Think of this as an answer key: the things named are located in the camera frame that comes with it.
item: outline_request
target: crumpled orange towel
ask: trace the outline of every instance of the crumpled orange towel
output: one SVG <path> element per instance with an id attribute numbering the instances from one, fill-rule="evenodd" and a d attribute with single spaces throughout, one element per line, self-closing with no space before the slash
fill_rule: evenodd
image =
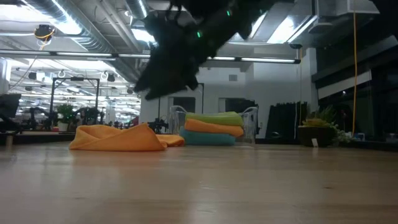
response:
<path id="1" fill-rule="evenodd" d="M 161 151 L 168 146 L 183 146 L 177 135 L 156 135 L 146 123 L 120 130 L 105 125 L 79 126 L 69 149 L 93 151 Z"/>
<path id="2" fill-rule="evenodd" d="M 200 133 L 230 134 L 234 137 L 243 135 L 243 128 L 240 126 L 210 124 L 195 119 L 187 119 L 185 121 L 184 129 Z"/>

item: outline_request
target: green towel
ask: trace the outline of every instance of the green towel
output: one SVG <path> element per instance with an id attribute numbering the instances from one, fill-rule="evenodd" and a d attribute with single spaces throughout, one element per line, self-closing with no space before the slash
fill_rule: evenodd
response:
<path id="1" fill-rule="evenodd" d="M 210 134 L 187 131 L 180 128 L 180 136 L 184 138 L 186 145 L 191 146 L 233 146 L 235 137 L 229 134 Z"/>
<path id="2" fill-rule="evenodd" d="M 195 120 L 210 123 L 210 124 L 243 126 L 242 117 L 235 112 L 225 112 L 225 113 L 218 113 L 218 114 L 187 113 L 185 118 L 186 119 L 195 119 Z"/>

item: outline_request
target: wooden surface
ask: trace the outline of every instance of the wooden surface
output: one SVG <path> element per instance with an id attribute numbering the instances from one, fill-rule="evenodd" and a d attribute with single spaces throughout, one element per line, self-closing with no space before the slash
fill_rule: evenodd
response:
<path id="1" fill-rule="evenodd" d="M 0 148 L 0 223 L 398 223 L 398 154 Z"/>

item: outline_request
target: folded towel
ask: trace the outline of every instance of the folded towel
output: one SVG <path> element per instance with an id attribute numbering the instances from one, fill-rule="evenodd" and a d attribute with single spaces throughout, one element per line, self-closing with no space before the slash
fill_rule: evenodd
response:
<path id="1" fill-rule="evenodd" d="M 160 151 L 182 146 L 177 135 L 156 135 L 146 123 L 120 130 L 105 125 L 79 126 L 69 149 L 94 151 Z"/>
<path id="2" fill-rule="evenodd" d="M 195 119 L 210 124 L 221 124 L 230 126 L 243 126 L 243 120 L 235 112 L 226 112 L 218 114 L 195 114 L 187 113 L 186 119 Z"/>
<path id="3" fill-rule="evenodd" d="M 210 124 L 195 119 L 187 119 L 184 128 L 199 133 L 230 134 L 234 137 L 243 135 L 243 128 L 240 126 Z"/>
<path id="4" fill-rule="evenodd" d="M 184 138 L 186 145 L 192 146 L 233 146 L 235 138 L 229 134 L 209 134 L 187 131 L 180 128 L 180 136 Z"/>

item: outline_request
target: plant pot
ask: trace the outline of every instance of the plant pot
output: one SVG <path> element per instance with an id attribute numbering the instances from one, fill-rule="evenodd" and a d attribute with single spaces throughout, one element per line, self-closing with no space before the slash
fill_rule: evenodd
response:
<path id="1" fill-rule="evenodd" d="M 333 144 L 336 133 L 333 128 L 298 127 L 298 140 L 303 146 L 313 147 L 312 139 L 316 139 L 318 147 Z"/>
<path id="2" fill-rule="evenodd" d="M 68 131 L 69 124 L 58 122 L 59 131 Z"/>

